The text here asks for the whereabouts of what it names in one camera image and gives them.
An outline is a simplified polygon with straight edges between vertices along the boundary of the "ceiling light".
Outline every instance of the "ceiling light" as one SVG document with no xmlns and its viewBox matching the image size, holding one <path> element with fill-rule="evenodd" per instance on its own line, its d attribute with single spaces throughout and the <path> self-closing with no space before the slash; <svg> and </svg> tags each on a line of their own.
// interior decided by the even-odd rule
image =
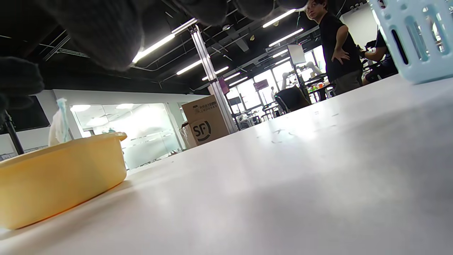
<svg viewBox="0 0 453 255">
<path fill-rule="evenodd" d="M 183 32 L 185 29 L 187 29 L 189 26 L 197 23 L 198 20 L 196 18 L 193 18 L 191 20 L 189 20 L 188 22 L 180 25 L 177 29 L 173 30 L 171 32 L 170 35 L 168 35 L 167 37 L 165 37 L 164 39 L 160 40 L 159 42 L 153 44 L 151 47 L 147 48 L 146 50 L 144 51 L 140 51 L 134 58 L 134 60 L 132 61 L 134 64 L 137 63 L 140 59 L 142 59 L 144 56 L 150 54 L 151 52 L 155 51 L 157 48 L 159 48 L 160 46 L 166 44 L 167 42 L 169 42 L 171 39 L 173 39 L 175 37 L 175 35 L 177 35 L 178 33 L 180 32 Z"/>
<path fill-rule="evenodd" d="M 283 51 L 280 51 L 279 53 L 275 54 L 274 56 L 272 56 L 273 58 L 276 58 L 278 56 L 281 56 L 283 53 L 287 53 L 288 52 L 288 49 L 286 50 L 283 50 Z"/>
<path fill-rule="evenodd" d="M 238 76 L 239 74 L 241 74 L 241 73 L 238 72 L 238 73 L 233 74 L 232 76 L 228 76 L 227 78 L 224 79 L 224 81 L 227 81 L 227 80 L 229 80 L 231 78 L 234 78 L 234 77 Z"/>
<path fill-rule="evenodd" d="M 272 47 L 272 46 L 276 45 L 277 43 L 282 42 L 282 41 L 288 39 L 289 37 L 291 37 L 291 36 L 293 36 L 293 35 L 296 35 L 296 34 L 302 32 L 303 30 L 304 30 L 303 28 L 302 28 L 302 29 L 299 29 L 299 30 L 297 30 L 296 32 L 293 32 L 293 33 L 291 33 L 291 34 L 289 34 L 289 35 L 283 37 L 282 39 L 280 39 L 280 40 L 278 40 L 278 41 L 275 41 L 275 42 L 271 43 L 271 44 L 269 45 L 269 47 Z"/>
<path fill-rule="evenodd" d="M 243 80 L 247 80 L 247 79 L 248 79 L 248 77 L 244 77 L 244 78 L 242 78 L 242 79 L 240 79 L 240 80 L 238 80 L 238 81 L 235 81 L 235 82 L 233 82 L 233 83 L 230 84 L 230 87 L 233 86 L 233 85 L 238 84 L 239 82 L 241 82 L 241 81 L 243 81 Z"/>
<path fill-rule="evenodd" d="M 87 125 L 88 126 L 102 126 L 104 124 L 107 124 L 109 120 L 107 118 L 92 118 Z"/>
<path fill-rule="evenodd" d="M 221 72 L 224 72 L 224 71 L 228 70 L 228 68 L 230 68 L 230 67 L 229 67 L 229 66 L 226 66 L 226 67 L 224 67 L 224 68 L 222 68 L 222 69 L 216 71 L 216 74 L 220 74 Z"/>
<path fill-rule="evenodd" d="M 197 23 L 198 20 L 196 18 L 193 18 L 191 20 L 189 20 L 188 22 L 180 25 L 177 29 L 171 31 L 172 34 L 178 34 L 180 32 L 183 32 L 185 29 L 187 29 L 188 27 L 190 27 L 191 25 Z"/>
<path fill-rule="evenodd" d="M 151 47 L 147 48 L 146 50 L 139 52 L 135 56 L 135 58 L 134 58 L 134 60 L 132 62 L 133 63 L 137 63 L 142 57 L 144 57 L 144 56 L 150 54 L 151 52 L 155 51 L 157 48 L 159 48 L 160 46 L 166 44 L 167 42 L 169 42 L 173 38 L 174 38 L 174 34 L 171 34 L 171 35 L 165 37 L 164 39 L 160 40 L 156 44 L 152 45 Z"/>
<path fill-rule="evenodd" d="M 190 70 L 190 69 L 196 67 L 197 65 L 199 65 L 199 64 L 201 64 L 201 63 L 202 63 L 202 62 L 201 62 L 201 59 L 200 59 L 199 61 L 193 63 L 192 65 L 189 65 L 188 67 L 186 67 L 186 68 L 184 68 L 184 69 L 178 71 L 176 74 L 177 74 L 177 75 L 181 75 L 181 74 L 187 72 L 188 70 Z"/>
<path fill-rule="evenodd" d="M 132 109 L 132 107 L 134 107 L 133 103 L 122 103 L 122 104 L 118 105 L 116 107 L 116 109 L 120 109 L 120 110 L 122 110 L 122 109 Z"/>
<path fill-rule="evenodd" d="M 295 11 L 296 11 L 296 9 L 292 9 L 292 10 L 287 11 L 286 13 L 284 13 L 284 14 L 278 16 L 277 18 L 275 18 L 275 19 L 273 19 L 273 20 L 267 22 L 266 24 L 264 24 L 264 25 L 263 25 L 263 28 L 272 25 L 273 23 L 275 23 L 275 22 L 281 20 L 282 18 L 284 18 L 284 17 L 290 15 L 291 13 L 293 13 L 293 12 L 295 12 Z"/>
<path fill-rule="evenodd" d="M 279 62 L 275 63 L 274 65 L 281 64 L 281 63 L 283 63 L 283 62 L 285 62 L 286 60 L 289 60 L 289 59 L 290 59 L 290 57 L 287 57 L 287 58 L 282 59 L 282 60 L 280 60 Z"/>
<path fill-rule="evenodd" d="M 71 107 L 71 112 L 79 113 L 88 110 L 91 107 L 89 104 L 80 104 L 80 105 L 73 105 Z"/>
</svg>

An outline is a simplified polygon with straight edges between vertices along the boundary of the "cable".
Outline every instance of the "cable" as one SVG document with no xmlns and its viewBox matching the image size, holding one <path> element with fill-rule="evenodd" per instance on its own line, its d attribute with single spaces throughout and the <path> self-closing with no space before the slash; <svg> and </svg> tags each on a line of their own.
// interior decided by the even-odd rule
<svg viewBox="0 0 453 255">
<path fill-rule="evenodd" d="M 343 5 L 341 6 L 340 10 L 338 11 L 338 13 L 337 13 L 337 15 L 336 15 L 337 18 L 339 18 L 338 15 L 341 13 L 341 10 L 343 9 L 343 7 L 344 7 L 345 4 L 346 4 L 346 0 L 344 0 Z"/>
</svg>

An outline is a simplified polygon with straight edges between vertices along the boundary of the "white tissue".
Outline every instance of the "white tissue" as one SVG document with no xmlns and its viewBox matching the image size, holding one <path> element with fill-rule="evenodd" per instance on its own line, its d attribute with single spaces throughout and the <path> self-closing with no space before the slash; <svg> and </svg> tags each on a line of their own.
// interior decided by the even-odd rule
<svg viewBox="0 0 453 255">
<path fill-rule="evenodd" d="M 57 105 L 59 109 L 53 116 L 52 124 L 50 125 L 49 146 L 71 140 L 69 137 L 69 125 L 67 124 L 66 116 L 66 99 L 58 99 Z"/>
</svg>

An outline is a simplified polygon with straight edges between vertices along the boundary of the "plastic basket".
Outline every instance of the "plastic basket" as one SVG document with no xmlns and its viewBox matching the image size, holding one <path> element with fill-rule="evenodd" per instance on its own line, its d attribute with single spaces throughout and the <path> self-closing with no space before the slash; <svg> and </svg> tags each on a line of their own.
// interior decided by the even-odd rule
<svg viewBox="0 0 453 255">
<path fill-rule="evenodd" d="M 384 0 L 385 8 L 369 1 L 405 79 L 424 83 L 453 77 L 453 0 Z"/>
</svg>

